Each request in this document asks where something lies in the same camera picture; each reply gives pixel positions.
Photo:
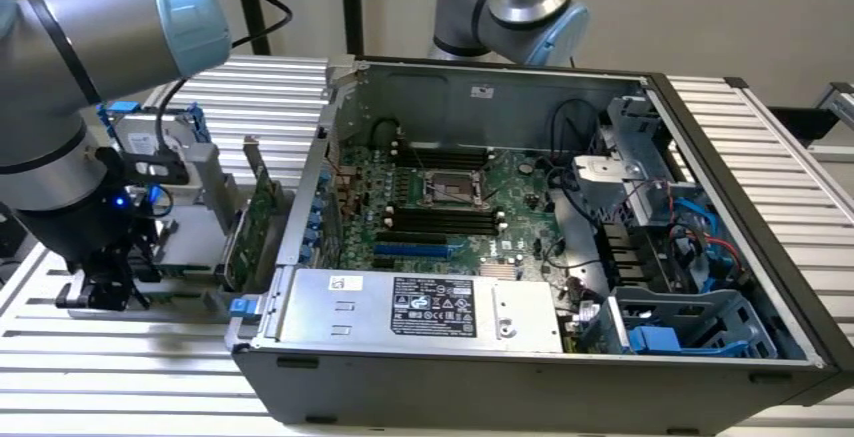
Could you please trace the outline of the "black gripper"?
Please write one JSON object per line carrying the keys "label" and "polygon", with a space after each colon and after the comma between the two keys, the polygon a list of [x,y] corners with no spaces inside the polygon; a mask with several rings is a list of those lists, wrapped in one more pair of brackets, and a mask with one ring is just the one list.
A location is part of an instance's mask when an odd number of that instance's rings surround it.
{"label": "black gripper", "polygon": [[138,217],[130,196],[91,195],[52,210],[18,209],[15,217],[64,259],[72,275],[55,298],[58,308],[123,311],[131,302],[151,308],[131,265],[134,252],[151,259],[142,230],[147,221]]}

